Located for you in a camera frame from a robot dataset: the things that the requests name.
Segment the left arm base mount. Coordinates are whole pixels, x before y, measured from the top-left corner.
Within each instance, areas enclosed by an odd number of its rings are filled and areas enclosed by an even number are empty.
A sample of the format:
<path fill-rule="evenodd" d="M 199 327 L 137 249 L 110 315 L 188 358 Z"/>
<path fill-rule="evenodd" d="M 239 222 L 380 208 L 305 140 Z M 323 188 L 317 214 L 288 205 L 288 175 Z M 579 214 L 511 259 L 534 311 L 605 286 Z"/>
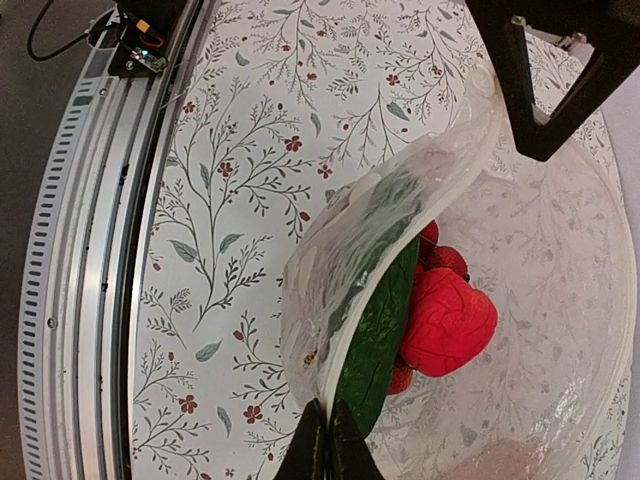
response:
<path fill-rule="evenodd" d="M 160 74 L 168 66 L 162 51 L 164 39 L 158 37 L 148 21 L 132 13 L 122 1 L 116 1 L 116 11 L 119 26 L 108 74 L 119 78 Z"/>

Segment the green cucumber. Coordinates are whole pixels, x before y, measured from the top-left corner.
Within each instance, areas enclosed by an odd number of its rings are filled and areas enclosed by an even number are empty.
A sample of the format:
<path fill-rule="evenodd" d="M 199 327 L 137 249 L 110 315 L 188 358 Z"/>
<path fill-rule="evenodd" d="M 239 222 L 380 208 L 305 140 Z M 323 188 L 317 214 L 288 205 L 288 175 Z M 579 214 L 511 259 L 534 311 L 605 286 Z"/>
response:
<path fill-rule="evenodd" d="M 365 201 L 350 241 L 356 268 L 348 294 L 329 317 L 322 399 L 344 402 L 362 436 L 381 414 L 409 316 L 419 239 L 407 231 L 422 210 L 418 180 L 407 173 L 370 173 L 355 184 L 351 203 Z"/>

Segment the clear zip top bag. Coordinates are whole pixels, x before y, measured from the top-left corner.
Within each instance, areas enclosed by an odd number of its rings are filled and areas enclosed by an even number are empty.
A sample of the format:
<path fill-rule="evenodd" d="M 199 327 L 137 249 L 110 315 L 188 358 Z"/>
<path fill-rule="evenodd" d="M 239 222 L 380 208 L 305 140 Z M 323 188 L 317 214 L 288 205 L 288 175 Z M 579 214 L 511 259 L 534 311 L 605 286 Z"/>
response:
<path fill-rule="evenodd" d="M 519 155 L 472 70 L 451 127 L 326 197 L 283 272 L 299 405 L 351 409 L 387 479 L 564 479 L 625 370 L 628 221 L 569 141 Z"/>

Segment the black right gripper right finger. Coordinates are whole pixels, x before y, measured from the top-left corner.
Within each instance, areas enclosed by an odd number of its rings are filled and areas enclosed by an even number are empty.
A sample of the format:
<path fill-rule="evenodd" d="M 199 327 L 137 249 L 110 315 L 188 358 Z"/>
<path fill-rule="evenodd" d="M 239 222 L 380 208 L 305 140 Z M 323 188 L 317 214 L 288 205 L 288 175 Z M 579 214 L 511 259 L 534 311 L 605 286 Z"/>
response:
<path fill-rule="evenodd" d="M 355 418 L 344 401 L 338 401 L 330 420 L 329 478 L 383 480 Z"/>

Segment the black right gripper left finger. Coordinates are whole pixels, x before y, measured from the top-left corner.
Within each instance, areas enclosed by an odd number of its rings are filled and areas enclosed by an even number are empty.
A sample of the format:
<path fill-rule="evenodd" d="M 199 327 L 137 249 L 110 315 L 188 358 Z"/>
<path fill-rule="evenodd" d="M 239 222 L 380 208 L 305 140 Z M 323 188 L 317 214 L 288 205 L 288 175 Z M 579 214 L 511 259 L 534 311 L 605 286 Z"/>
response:
<path fill-rule="evenodd" d="M 303 410 L 274 480 L 322 480 L 325 462 L 325 417 L 318 399 Z"/>

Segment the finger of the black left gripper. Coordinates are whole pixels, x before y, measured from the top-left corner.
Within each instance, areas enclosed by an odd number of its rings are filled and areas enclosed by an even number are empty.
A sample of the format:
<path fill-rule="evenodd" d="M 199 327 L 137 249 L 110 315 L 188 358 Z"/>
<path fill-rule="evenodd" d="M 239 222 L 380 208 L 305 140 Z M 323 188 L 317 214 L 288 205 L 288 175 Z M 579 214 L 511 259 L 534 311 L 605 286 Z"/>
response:
<path fill-rule="evenodd" d="M 516 150 L 547 161 L 639 66 L 636 1 L 470 1 Z"/>

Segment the red wrinkled apple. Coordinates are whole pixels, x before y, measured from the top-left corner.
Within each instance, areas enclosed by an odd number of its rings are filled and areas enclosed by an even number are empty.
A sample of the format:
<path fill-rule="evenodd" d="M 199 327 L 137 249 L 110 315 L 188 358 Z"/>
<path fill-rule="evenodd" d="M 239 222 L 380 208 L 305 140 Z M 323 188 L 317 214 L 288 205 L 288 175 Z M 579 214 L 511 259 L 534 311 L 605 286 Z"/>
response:
<path fill-rule="evenodd" d="M 431 270 L 419 285 L 426 289 L 427 318 L 436 333 L 427 350 L 445 360 L 453 373 L 488 346 L 498 324 L 497 309 L 483 291 L 451 270 Z"/>

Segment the aluminium front rail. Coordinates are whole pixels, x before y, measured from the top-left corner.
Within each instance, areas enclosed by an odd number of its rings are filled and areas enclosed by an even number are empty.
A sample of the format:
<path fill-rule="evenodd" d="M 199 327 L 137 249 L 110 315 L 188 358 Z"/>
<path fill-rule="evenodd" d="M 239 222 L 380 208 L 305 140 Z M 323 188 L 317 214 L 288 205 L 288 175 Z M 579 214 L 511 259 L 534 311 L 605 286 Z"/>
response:
<path fill-rule="evenodd" d="M 30 479 L 130 477 L 133 288 L 154 180 L 212 1 L 188 2 L 156 75 L 86 61 L 51 148 L 22 282 L 18 407 Z"/>

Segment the red cherry bunch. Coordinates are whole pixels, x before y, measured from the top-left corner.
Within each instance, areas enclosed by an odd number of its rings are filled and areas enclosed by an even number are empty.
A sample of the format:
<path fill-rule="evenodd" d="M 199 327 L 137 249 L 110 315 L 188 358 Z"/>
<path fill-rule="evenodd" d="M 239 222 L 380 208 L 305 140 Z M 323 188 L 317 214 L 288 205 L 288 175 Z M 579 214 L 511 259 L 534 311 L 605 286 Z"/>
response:
<path fill-rule="evenodd" d="M 431 221 L 418 236 L 419 254 L 414 273 L 413 288 L 410 295 L 407 333 L 396 355 L 392 380 L 388 394 L 397 395 L 409 389 L 413 382 L 414 371 L 438 378 L 453 371 L 445 360 L 439 360 L 427 347 L 436 340 L 434 326 L 427 318 L 428 310 L 423 298 L 426 289 L 419 285 L 425 275 L 434 269 L 451 270 L 465 281 L 469 281 L 468 265 L 463 256 L 454 247 L 439 245 L 439 227 Z"/>

